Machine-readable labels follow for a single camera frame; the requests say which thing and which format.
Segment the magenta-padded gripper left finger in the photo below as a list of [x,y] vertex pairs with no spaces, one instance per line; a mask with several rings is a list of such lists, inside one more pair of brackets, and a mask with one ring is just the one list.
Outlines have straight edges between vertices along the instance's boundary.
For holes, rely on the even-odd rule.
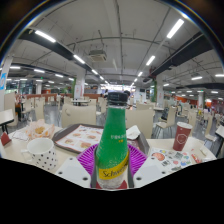
[[90,146],[77,157],[69,157],[56,171],[56,175],[84,188],[97,185],[95,150],[97,144]]

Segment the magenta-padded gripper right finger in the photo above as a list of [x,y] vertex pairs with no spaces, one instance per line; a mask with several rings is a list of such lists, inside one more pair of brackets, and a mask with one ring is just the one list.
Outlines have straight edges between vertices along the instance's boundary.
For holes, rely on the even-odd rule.
[[129,145],[128,186],[140,188],[165,177],[168,172],[155,159]]

